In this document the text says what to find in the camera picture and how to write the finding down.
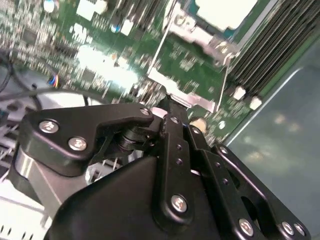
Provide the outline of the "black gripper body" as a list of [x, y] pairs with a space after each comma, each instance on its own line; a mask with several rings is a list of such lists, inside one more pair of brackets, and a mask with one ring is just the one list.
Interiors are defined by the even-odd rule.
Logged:
[[158, 159], [148, 157], [121, 167], [69, 197], [59, 208], [48, 240], [235, 240], [212, 212], [202, 180], [192, 174], [188, 187], [195, 213], [183, 231], [168, 233], [152, 216]]

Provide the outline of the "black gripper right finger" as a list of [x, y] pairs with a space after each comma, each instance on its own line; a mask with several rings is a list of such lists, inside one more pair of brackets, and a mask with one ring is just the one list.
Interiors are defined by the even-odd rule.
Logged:
[[186, 135], [222, 240], [312, 238], [302, 221], [228, 147], [210, 148], [192, 125]]

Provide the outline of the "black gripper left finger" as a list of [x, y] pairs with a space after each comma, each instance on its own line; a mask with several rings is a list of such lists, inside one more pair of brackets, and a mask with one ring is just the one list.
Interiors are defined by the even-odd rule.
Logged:
[[21, 121], [14, 169], [28, 182], [52, 221], [73, 194], [128, 164], [157, 158], [151, 203], [160, 226], [194, 218], [187, 109], [164, 98], [139, 103], [48, 109]]

